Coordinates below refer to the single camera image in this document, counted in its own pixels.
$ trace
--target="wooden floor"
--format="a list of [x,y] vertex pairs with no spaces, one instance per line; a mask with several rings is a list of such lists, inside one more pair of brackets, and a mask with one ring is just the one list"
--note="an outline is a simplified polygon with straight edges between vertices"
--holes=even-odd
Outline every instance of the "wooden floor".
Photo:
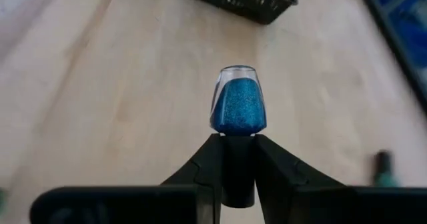
[[[427,185],[426,120],[362,0],[299,0],[269,26],[197,0],[0,0],[2,223],[63,185],[154,185],[207,139],[222,67],[255,67],[264,134],[369,184],[390,149]],[[262,223],[259,203],[223,223]]]

